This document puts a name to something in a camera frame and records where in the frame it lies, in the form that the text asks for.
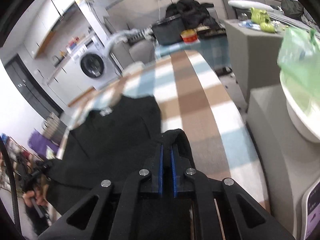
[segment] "red food container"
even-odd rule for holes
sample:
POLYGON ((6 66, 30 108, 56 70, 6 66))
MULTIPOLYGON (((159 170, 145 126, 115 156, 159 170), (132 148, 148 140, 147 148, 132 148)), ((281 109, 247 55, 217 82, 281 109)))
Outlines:
POLYGON ((194 30, 183 31, 181 37, 185 43, 191 43, 198 40, 198 35, 194 30))

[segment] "green plastic bag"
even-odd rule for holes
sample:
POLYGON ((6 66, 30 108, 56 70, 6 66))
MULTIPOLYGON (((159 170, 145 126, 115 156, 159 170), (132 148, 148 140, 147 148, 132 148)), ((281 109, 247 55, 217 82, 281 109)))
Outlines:
POLYGON ((287 29, 277 63, 311 96, 320 99, 320 42, 315 32, 295 27, 287 29))

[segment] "tiled floor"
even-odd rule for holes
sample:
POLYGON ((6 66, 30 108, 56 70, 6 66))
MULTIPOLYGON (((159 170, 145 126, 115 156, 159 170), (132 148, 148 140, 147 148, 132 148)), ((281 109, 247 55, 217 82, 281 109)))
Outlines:
MULTIPOLYGON (((0 198, 8 214, 13 220, 11 193, 5 189, 0 189, 0 198)), ((25 213, 25 209, 24 209, 25 204, 21 198, 18 198, 18 203, 19 203, 19 216, 20 216, 22 235, 28 240, 36 240, 37 235, 33 232, 30 220, 25 213)))

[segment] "black jacket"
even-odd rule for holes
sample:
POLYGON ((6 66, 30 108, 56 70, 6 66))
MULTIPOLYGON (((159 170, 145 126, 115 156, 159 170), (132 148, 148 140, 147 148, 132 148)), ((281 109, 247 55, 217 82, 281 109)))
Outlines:
POLYGON ((196 0, 179 0, 167 7, 165 17, 180 14, 186 29, 195 29, 199 24, 211 29, 220 29, 216 20, 210 16, 207 8, 214 7, 213 3, 200 4, 196 0))

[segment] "checkered bedspread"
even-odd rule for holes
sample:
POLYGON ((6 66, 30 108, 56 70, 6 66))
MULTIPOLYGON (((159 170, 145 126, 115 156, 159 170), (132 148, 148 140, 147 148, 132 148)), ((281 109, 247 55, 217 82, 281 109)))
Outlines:
POLYGON ((207 40, 198 40, 193 43, 179 42, 168 46, 157 44, 155 45, 155 56, 156 59, 160 59, 161 57, 186 49, 198 51, 214 70, 230 67, 229 43, 225 35, 207 40))
MULTIPOLYGON (((196 168, 213 179, 233 178, 269 210, 265 178, 249 133, 219 78, 198 52, 174 53, 95 91, 75 112, 70 129, 81 124, 90 110, 114 104, 121 93, 133 98, 154 95, 162 131, 185 131, 196 168)), ((58 158, 63 157, 67 138, 68 131, 58 158)))

